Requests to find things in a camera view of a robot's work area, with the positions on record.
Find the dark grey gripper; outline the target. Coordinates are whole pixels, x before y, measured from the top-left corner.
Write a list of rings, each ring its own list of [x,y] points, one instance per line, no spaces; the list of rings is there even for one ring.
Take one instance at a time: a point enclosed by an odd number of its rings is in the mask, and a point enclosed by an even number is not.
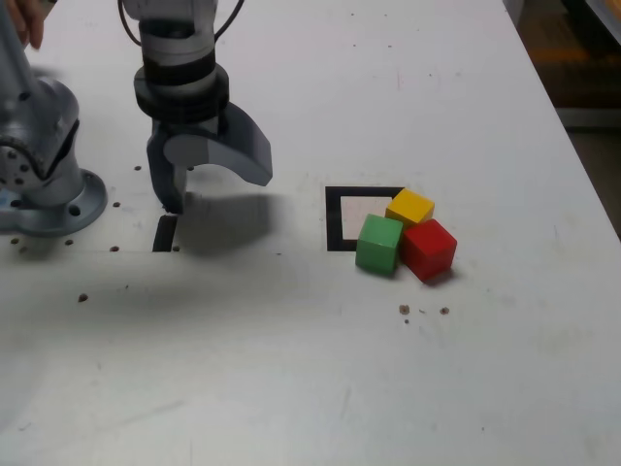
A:
[[[217,165],[247,183],[266,186],[273,177],[271,144],[254,120],[229,103],[216,119],[179,124],[152,121],[147,159],[156,197],[169,214],[182,215],[187,183],[185,167]]]

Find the person's hand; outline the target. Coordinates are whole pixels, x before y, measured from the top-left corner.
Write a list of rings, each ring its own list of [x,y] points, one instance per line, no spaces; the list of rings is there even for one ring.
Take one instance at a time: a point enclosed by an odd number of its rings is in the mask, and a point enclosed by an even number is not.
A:
[[[44,21],[41,4],[36,0],[6,0],[5,6],[24,46],[38,50],[44,38]]]

